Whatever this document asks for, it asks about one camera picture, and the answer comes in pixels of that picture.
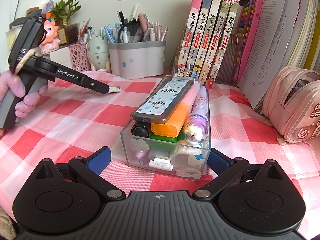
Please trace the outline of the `left gloved hand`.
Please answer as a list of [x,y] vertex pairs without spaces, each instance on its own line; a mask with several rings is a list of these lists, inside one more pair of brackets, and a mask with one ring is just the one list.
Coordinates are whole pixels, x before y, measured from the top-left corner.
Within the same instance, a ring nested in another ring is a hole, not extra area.
[[1,108],[3,108],[3,100],[9,90],[14,94],[14,96],[23,98],[23,100],[15,106],[16,116],[23,119],[35,109],[41,99],[41,96],[47,93],[48,84],[42,86],[38,92],[26,95],[25,86],[21,78],[17,74],[6,70],[1,74]]

